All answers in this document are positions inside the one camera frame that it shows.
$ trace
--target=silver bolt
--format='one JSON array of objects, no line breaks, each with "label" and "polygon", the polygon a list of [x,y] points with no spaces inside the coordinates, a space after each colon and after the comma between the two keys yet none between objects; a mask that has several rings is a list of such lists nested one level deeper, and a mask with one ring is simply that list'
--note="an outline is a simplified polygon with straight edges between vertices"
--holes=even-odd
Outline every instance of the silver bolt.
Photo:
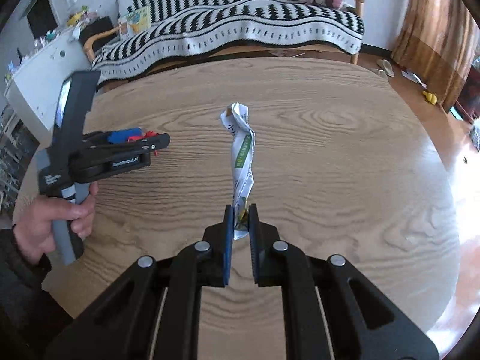
[{"label": "silver bolt", "polygon": [[344,266],[345,257],[340,256],[339,254],[334,254],[332,257],[330,257],[330,262],[335,266]]},{"label": "silver bolt", "polygon": [[285,241],[275,241],[273,243],[273,248],[276,251],[286,251],[289,248],[289,245]]},{"label": "silver bolt", "polygon": [[137,261],[138,266],[141,268],[148,268],[153,264],[153,258],[150,256],[142,256]]},{"label": "silver bolt", "polygon": [[207,241],[198,241],[195,244],[196,251],[207,251],[210,249],[210,244]]}]

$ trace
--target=curtain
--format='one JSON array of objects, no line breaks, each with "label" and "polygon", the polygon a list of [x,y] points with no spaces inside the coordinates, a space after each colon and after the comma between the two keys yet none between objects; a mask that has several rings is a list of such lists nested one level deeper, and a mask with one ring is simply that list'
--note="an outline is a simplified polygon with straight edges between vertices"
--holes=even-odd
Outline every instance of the curtain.
[{"label": "curtain", "polygon": [[393,61],[418,74],[448,112],[465,84],[479,29],[462,0],[410,0]]}]

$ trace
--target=sofa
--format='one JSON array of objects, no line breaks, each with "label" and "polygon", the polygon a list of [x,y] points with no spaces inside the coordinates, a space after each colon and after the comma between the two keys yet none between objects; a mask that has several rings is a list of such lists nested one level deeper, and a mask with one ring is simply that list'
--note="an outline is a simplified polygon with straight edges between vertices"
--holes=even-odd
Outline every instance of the sofa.
[{"label": "sofa", "polygon": [[83,47],[99,84],[132,80],[178,63],[239,52],[298,49],[340,51],[356,64],[362,46],[364,0],[333,9],[309,0],[122,0],[119,11],[149,7],[151,27],[107,44],[95,55],[94,35]]}]

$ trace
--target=round table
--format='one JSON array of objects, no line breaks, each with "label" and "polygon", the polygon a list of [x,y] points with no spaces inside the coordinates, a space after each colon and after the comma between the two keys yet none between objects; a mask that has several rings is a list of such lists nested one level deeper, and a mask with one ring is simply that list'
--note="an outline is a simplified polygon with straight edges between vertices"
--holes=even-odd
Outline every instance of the round table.
[{"label": "round table", "polygon": [[[231,203],[231,135],[219,120],[250,108],[256,132],[249,203],[307,254],[346,256],[421,329],[457,283],[458,231],[446,171],[416,116],[372,72],[301,58],[179,68],[99,95],[85,132],[140,126],[171,144],[150,167],[100,182],[84,256],[45,282],[77,316],[138,257],[165,259],[201,239]],[[18,216],[35,195],[23,183]],[[248,238],[234,242],[231,280],[202,294],[199,358],[285,358],[279,288],[257,288]]]}]

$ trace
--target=yellow toy on floor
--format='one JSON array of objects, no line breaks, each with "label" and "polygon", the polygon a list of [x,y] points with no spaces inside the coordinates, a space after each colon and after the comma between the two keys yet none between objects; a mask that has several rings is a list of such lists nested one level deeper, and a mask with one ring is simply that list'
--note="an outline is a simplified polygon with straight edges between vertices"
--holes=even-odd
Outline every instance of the yellow toy on floor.
[{"label": "yellow toy on floor", "polygon": [[426,91],[423,91],[422,93],[429,103],[431,103],[433,105],[437,104],[437,96],[436,95],[434,95],[433,93],[430,93],[430,92],[426,92]]}]

